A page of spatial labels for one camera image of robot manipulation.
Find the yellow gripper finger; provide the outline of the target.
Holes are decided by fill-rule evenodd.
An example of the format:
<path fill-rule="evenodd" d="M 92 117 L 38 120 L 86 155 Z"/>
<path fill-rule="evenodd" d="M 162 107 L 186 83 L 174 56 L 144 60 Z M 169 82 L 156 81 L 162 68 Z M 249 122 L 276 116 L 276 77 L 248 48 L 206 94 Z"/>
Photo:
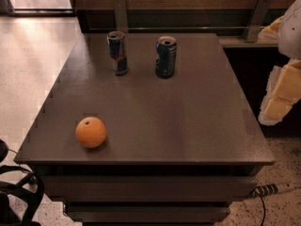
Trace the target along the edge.
<path fill-rule="evenodd" d="M 266 95 L 258 116 L 260 124 L 272 126 L 281 122 L 301 99 L 301 61 L 291 59 L 283 67 L 275 66 L 269 74 Z"/>
<path fill-rule="evenodd" d="M 259 40 L 277 40 L 279 26 L 283 17 L 280 16 L 275 19 L 272 23 L 262 29 L 259 33 Z"/>

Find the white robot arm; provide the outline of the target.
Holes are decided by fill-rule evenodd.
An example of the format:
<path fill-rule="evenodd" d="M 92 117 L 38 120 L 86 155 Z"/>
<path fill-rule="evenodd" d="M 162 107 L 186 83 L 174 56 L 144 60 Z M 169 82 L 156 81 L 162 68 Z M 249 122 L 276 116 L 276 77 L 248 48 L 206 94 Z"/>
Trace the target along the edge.
<path fill-rule="evenodd" d="M 258 120 L 272 126 L 281 122 L 301 99 L 301 0 L 295 0 L 260 36 L 277 39 L 278 51 L 290 59 L 283 67 L 273 67 L 261 102 Z"/>

